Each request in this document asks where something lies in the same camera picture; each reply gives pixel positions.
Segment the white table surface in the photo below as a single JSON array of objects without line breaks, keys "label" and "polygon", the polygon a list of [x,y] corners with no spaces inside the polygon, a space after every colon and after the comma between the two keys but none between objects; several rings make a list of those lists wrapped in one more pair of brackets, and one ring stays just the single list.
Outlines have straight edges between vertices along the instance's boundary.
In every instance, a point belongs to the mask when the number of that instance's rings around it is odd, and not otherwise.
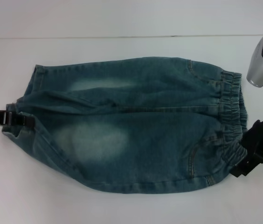
[{"label": "white table surface", "polygon": [[[216,15],[224,14],[226,18],[214,20],[208,10],[201,9],[200,14],[205,15],[205,18],[180,21],[180,27],[175,27],[177,21],[171,25],[170,19],[163,15],[171,9],[175,19],[181,20],[184,18],[182,12],[193,15],[196,10],[191,10],[198,6],[184,3],[188,6],[187,11],[178,1],[170,1],[171,5],[168,6],[160,1],[148,4],[148,1],[120,3],[113,0],[107,4],[96,0],[85,4],[84,8],[78,1],[59,0],[55,1],[56,7],[44,15],[48,5],[54,4],[52,1],[41,3],[37,0],[36,3],[26,4],[19,0],[11,2],[9,5],[7,1],[0,0],[0,109],[23,95],[35,64],[63,65],[143,56],[171,56],[212,63],[225,70],[242,73],[243,95],[249,115],[248,126],[251,127],[257,119],[263,120],[263,88],[254,87],[245,79],[251,55],[261,36],[33,39],[61,36],[171,35],[177,31],[180,31],[177,32],[180,35],[263,33],[263,23],[254,24],[251,18],[242,17],[243,12],[249,12],[249,15],[254,16],[253,19],[260,21],[257,13],[263,7],[257,4],[259,0],[254,1],[253,6],[246,6],[239,11],[235,10],[235,4],[239,1],[217,2]],[[129,12],[129,6],[133,7],[133,11],[136,6],[140,7],[137,13],[141,18]],[[92,23],[95,24],[94,29],[87,24],[95,17],[93,7],[100,9],[101,16]],[[151,8],[162,11],[163,15],[159,17]],[[60,12],[63,12],[65,22],[61,18],[58,20]],[[104,21],[107,15],[114,18]],[[135,18],[137,24],[132,26],[131,21]],[[162,21],[162,26],[156,27],[154,20]],[[65,27],[68,21],[74,21],[72,27]],[[209,21],[213,23],[208,28],[198,29],[199,21],[201,26]],[[234,22],[234,26],[226,29],[226,21]],[[110,29],[99,29],[104,22],[110,25]],[[148,24],[154,27],[146,29]],[[245,24],[252,24],[252,29],[245,30]],[[263,224],[263,164],[246,177],[235,178],[229,175],[215,186],[194,192],[163,195],[112,194],[89,189],[46,167],[25,154],[0,132],[0,224],[2,223]]]},{"label": "white table surface", "polygon": [[246,34],[263,0],[0,0],[0,38]]}]

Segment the denim pants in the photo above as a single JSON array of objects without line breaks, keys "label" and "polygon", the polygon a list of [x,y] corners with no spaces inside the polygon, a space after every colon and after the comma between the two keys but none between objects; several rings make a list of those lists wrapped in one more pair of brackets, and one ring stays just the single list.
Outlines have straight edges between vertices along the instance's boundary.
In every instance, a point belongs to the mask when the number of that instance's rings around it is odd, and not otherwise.
[{"label": "denim pants", "polygon": [[32,157],[116,193],[193,191],[222,181],[247,154],[241,75],[181,58],[37,65],[3,127]]}]

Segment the pocket seam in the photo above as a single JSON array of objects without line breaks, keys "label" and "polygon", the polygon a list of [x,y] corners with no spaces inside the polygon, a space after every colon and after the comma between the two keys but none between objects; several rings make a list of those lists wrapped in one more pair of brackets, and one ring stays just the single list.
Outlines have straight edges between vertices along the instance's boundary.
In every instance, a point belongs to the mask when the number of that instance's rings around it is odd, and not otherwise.
[{"label": "pocket seam", "polygon": [[219,140],[220,137],[217,137],[216,134],[214,135],[210,135],[206,138],[203,138],[202,140],[200,140],[198,143],[196,143],[192,149],[191,149],[191,156],[189,157],[189,174],[190,174],[190,178],[193,179],[194,178],[194,159],[196,156],[197,151],[199,150],[199,147],[201,146],[202,143],[210,143],[216,140]]},{"label": "pocket seam", "polygon": [[194,109],[203,107],[219,107],[219,105],[198,105],[198,106],[171,106],[171,107],[135,107],[135,106],[118,106],[122,110],[131,110],[131,112],[183,112],[182,109]]},{"label": "pocket seam", "polygon": [[202,78],[202,77],[198,76],[198,75],[195,73],[194,69],[193,69],[192,60],[188,60],[188,61],[187,61],[187,68],[188,68],[188,70],[190,71],[190,73],[191,73],[194,77],[196,77],[197,79],[199,79],[199,80],[201,80],[201,81],[203,81],[203,82],[207,82],[207,83],[209,83],[209,82],[219,83],[219,82],[220,82],[220,80],[205,79],[205,78]]}]

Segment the stitching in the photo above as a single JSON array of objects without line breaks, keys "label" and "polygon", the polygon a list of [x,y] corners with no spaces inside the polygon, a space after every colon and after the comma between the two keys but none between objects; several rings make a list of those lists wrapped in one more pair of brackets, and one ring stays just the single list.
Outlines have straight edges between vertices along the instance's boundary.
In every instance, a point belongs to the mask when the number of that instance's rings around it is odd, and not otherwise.
[{"label": "stitching", "polygon": [[205,79],[205,78],[202,78],[198,75],[196,75],[195,71],[193,70],[193,63],[192,63],[192,60],[188,60],[187,62],[187,68],[189,69],[190,73],[195,76],[196,78],[198,78],[199,80],[203,81],[203,82],[212,82],[212,83],[218,83],[219,80],[212,80],[212,79]]},{"label": "stitching", "polygon": [[[225,75],[225,72],[223,71],[222,72],[222,75],[221,75],[221,98],[223,96],[223,93],[224,93],[224,75]],[[221,98],[220,98],[220,108],[219,108],[219,116],[220,116],[220,120],[221,120],[221,132],[224,133],[224,124],[222,122],[222,106],[221,106]],[[225,160],[225,154],[226,154],[226,149],[225,149],[225,139],[224,139],[224,134],[222,135],[222,148],[223,148],[223,154],[221,156],[222,160],[224,162],[226,162]]]},{"label": "stitching", "polygon": [[205,176],[204,178],[206,179],[206,181],[207,181],[207,183],[208,183],[208,186],[211,186],[210,183],[209,183],[209,180],[208,180],[207,176]]},{"label": "stitching", "polygon": [[[195,177],[195,178],[207,178],[207,176],[199,176],[199,177]],[[123,183],[123,184],[114,184],[116,186],[124,186],[124,185],[135,185],[135,184],[155,184],[155,183],[167,183],[167,182],[179,182],[179,181],[189,181],[190,179],[180,179],[180,180],[174,180],[174,181],[159,181],[159,182],[137,182],[137,183]],[[104,182],[91,182],[91,183],[95,183],[95,184],[105,184],[105,185],[113,185],[111,183],[104,183]]]},{"label": "stitching", "polygon": [[[232,74],[230,74],[230,73],[227,73],[227,72],[225,72],[225,71],[223,71],[223,75],[230,75],[230,76],[232,76],[233,77],[233,75]],[[232,88],[233,88],[233,80],[234,79],[232,79],[232,82],[231,82],[231,91],[230,91],[230,95],[229,95],[229,101],[230,101],[230,111],[231,111],[231,125],[232,125],[232,135],[233,135],[233,113],[232,113]],[[225,157],[225,155],[226,155],[226,145],[225,145],[225,139],[224,139],[224,135],[223,135],[223,139],[222,139],[222,142],[223,142],[223,155],[221,156],[221,158],[222,158],[222,160],[226,163],[226,164],[229,164],[229,162],[227,162],[228,161],[228,159]]]},{"label": "stitching", "polygon": [[216,107],[218,105],[199,105],[199,106],[172,106],[172,107],[136,107],[136,106],[119,106],[126,109],[178,109],[178,108],[200,108],[200,107]]},{"label": "stitching", "polygon": [[203,138],[202,140],[200,140],[198,143],[196,143],[193,148],[192,148],[192,156],[190,157],[190,167],[189,167],[189,171],[190,171],[190,176],[193,179],[194,178],[194,158],[196,156],[196,153],[198,151],[198,149],[200,148],[201,144],[209,144],[210,142],[213,141],[217,141],[220,138],[217,138],[217,135],[211,135],[208,136],[206,138]]},{"label": "stitching", "polygon": [[210,175],[206,176],[206,178],[207,178],[210,186],[214,185],[213,179]]},{"label": "stitching", "polygon": [[80,96],[76,96],[76,95],[74,95],[74,94],[71,93],[71,92],[67,92],[66,95],[70,95],[70,96],[73,96],[73,97],[76,98],[76,99],[83,100],[83,101],[85,101],[85,102],[87,102],[87,103],[89,103],[89,104],[92,104],[93,106],[102,106],[102,104],[99,104],[99,103],[96,104],[96,103],[94,103],[94,102],[91,101],[91,100],[82,98],[82,97],[80,97]]},{"label": "stitching", "polygon": [[214,180],[214,177],[213,177],[212,175],[210,175],[210,176],[209,176],[209,178],[211,178],[212,185],[215,185],[215,184],[216,184],[216,182],[215,182],[215,180]]},{"label": "stitching", "polygon": [[55,150],[55,148],[49,143],[49,141],[44,137],[44,134],[41,133],[41,131],[39,131],[37,128],[34,128],[35,131],[42,137],[42,139],[44,139],[46,141],[46,143],[48,144],[48,146],[56,153],[56,155],[64,162],[65,165],[67,165],[69,168],[73,169],[73,171],[75,172],[75,170],[77,170],[77,168],[75,166],[72,166],[71,164],[68,163],[68,160],[67,159],[64,159],[63,156],[60,155],[59,152],[57,152]]},{"label": "stitching", "polygon": [[39,85],[38,90],[40,90],[40,89],[42,88],[43,77],[44,77],[44,72],[42,73],[42,80],[41,80],[41,82],[40,82],[40,85]]},{"label": "stitching", "polygon": [[232,108],[232,102],[233,102],[233,101],[232,101],[233,83],[234,83],[234,76],[232,76],[231,92],[230,92],[230,107],[231,107],[232,136],[234,136],[234,115],[233,115],[233,108]]}]

